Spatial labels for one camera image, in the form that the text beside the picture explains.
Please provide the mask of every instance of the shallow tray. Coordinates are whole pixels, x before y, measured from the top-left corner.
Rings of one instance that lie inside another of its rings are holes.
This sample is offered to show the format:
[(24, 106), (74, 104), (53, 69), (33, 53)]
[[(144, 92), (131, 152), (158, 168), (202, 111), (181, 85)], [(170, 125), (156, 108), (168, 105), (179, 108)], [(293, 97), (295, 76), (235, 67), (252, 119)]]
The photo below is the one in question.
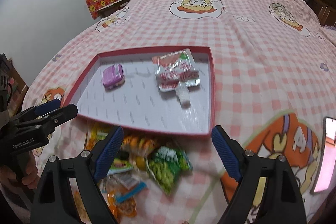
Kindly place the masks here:
[[(175, 91), (157, 86), (153, 56), (189, 48), (199, 70), (200, 85), (189, 88), (190, 107), (181, 107)], [(112, 90), (102, 84), (103, 71), (121, 63), (125, 83)], [(143, 47), (95, 56), (66, 98), (78, 116), (152, 133), (208, 136), (214, 126), (214, 68), (209, 47)]]

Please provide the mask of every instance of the purple container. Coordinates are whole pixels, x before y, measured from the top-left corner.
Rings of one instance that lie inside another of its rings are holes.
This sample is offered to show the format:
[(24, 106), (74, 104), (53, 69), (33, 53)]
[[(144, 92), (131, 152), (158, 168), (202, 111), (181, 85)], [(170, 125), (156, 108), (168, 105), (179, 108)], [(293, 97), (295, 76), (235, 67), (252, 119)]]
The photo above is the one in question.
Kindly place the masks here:
[(125, 82), (125, 75), (121, 64), (115, 64), (103, 71), (103, 85), (112, 89)]

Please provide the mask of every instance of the smartphone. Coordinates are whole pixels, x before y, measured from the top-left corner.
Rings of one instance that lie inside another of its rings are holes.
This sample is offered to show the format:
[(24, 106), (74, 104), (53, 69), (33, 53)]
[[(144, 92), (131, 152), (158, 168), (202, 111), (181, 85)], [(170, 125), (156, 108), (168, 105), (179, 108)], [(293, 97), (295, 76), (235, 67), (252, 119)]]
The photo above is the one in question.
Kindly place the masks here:
[(321, 144), (320, 164), (317, 169), (311, 193), (320, 193), (328, 189), (336, 162), (336, 119), (325, 117), (323, 119), (323, 137)]

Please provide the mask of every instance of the wall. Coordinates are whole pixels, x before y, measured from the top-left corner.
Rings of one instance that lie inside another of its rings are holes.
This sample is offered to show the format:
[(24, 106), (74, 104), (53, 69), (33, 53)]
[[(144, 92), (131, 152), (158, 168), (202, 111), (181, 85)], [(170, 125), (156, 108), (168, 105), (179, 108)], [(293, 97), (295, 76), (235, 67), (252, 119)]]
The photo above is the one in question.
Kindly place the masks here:
[(0, 53), (30, 85), (72, 38), (93, 25), (85, 0), (0, 0)]

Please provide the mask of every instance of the metal screw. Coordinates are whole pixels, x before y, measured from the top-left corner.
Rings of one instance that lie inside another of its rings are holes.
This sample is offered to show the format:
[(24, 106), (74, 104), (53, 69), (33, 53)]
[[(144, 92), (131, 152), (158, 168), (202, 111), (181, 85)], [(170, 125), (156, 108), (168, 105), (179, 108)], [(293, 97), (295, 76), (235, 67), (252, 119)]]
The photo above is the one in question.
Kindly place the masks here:
[(84, 150), (82, 153), (81, 153), (81, 156), (86, 158), (88, 155), (90, 154), (90, 151), (89, 150)]
[(280, 155), (278, 159), (279, 161), (282, 161), (282, 162), (286, 161), (286, 157), (284, 155)]
[(48, 160), (50, 162), (54, 162), (56, 160), (56, 156), (50, 156)]
[(245, 155), (248, 157), (252, 157), (254, 155), (254, 152), (252, 150), (245, 150)]

